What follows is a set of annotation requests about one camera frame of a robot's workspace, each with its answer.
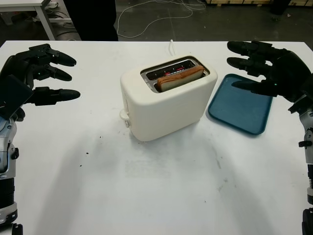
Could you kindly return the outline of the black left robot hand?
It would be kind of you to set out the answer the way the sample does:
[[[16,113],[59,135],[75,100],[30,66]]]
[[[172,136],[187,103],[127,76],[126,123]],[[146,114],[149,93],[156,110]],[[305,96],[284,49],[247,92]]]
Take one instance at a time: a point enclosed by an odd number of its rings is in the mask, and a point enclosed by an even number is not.
[[[49,87],[34,88],[34,80],[54,78],[71,81],[65,71],[53,67],[51,63],[68,67],[76,65],[71,56],[54,50],[50,44],[30,47],[29,50],[11,55],[0,71],[0,117],[23,121],[22,106],[27,103],[36,106],[55,105],[57,102],[74,100],[80,97],[76,90]]]

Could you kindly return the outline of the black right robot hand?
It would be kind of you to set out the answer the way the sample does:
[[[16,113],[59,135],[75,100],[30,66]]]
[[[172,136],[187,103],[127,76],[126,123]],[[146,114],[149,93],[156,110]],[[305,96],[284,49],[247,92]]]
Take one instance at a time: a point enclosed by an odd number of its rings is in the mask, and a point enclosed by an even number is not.
[[[255,94],[280,95],[293,103],[304,95],[313,99],[313,73],[294,52],[259,41],[229,41],[227,48],[247,57],[229,57],[229,65],[248,75],[265,77],[261,82],[234,82],[233,87]]]

